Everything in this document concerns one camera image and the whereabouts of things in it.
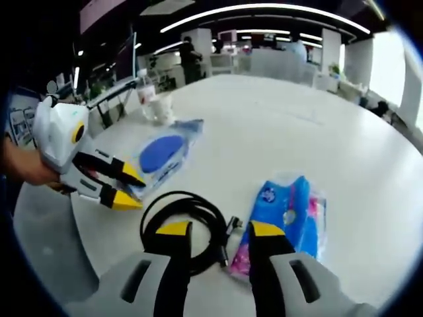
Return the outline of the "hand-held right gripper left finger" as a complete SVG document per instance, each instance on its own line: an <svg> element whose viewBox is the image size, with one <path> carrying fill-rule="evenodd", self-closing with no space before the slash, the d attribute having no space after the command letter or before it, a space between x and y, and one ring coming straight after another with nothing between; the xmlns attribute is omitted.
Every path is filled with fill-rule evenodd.
<svg viewBox="0 0 423 317"><path fill-rule="evenodd" d="M144 251L113 265L100 278L104 316L182 316L190 282L192 222L163 225Z"/></svg>

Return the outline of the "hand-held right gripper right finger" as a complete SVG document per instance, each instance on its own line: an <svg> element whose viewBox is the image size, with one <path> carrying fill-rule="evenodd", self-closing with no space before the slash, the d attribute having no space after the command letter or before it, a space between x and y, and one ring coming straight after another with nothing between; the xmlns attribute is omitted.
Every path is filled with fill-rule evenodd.
<svg viewBox="0 0 423 317"><path fill-rule="evenodd" d="M249 223L249 280L257 316L346 316L350 299L330 270L296 252L279 227Z"/></svg>

